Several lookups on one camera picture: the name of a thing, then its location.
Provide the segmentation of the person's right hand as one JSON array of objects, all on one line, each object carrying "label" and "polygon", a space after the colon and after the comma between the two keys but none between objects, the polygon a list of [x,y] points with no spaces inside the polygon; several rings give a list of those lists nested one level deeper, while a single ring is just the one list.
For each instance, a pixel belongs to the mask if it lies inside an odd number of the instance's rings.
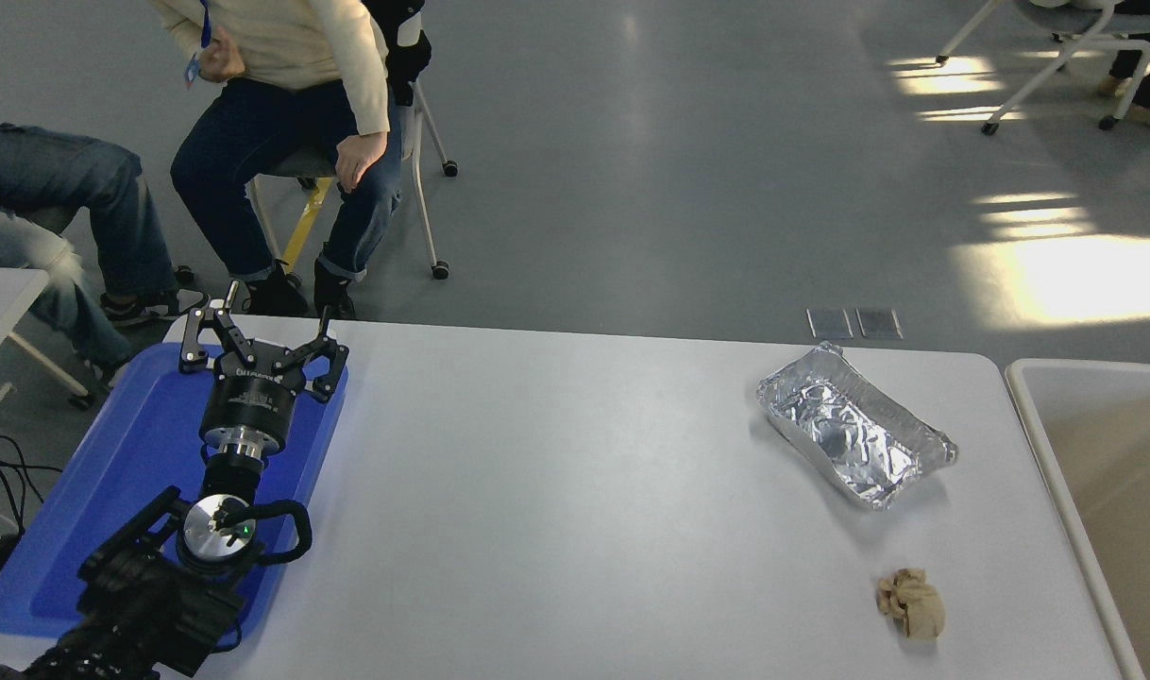
[{"label": "person's right hand", "polygon": [[237,44],[224,35],[213,36],[195,58],[195,77],[210,83],[224,83],[246,72],[245,60]]}]

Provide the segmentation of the person's left hand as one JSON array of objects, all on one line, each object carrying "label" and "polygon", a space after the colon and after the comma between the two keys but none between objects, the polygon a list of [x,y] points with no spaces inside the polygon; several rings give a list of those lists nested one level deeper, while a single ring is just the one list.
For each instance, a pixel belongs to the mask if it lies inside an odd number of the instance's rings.
[{"label": "person's left hand", "polygon": [[366,171],[385,154],[388,132],[347,135],[336,146],[336,177],[342,191],[352,193]]}]

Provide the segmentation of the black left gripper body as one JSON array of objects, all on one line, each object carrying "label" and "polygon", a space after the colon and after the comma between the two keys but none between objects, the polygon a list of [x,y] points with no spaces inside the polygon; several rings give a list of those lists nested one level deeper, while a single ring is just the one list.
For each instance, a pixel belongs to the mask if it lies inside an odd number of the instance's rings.
[{"label": "black left gripper body", "polygon": [[233,374],[217,373],[200,423],[200,438],[221,446],[228,431],[247,429],[261,434],[264,446],[285,446],[304,390],[304,375],[267,375],[239,367]]}]

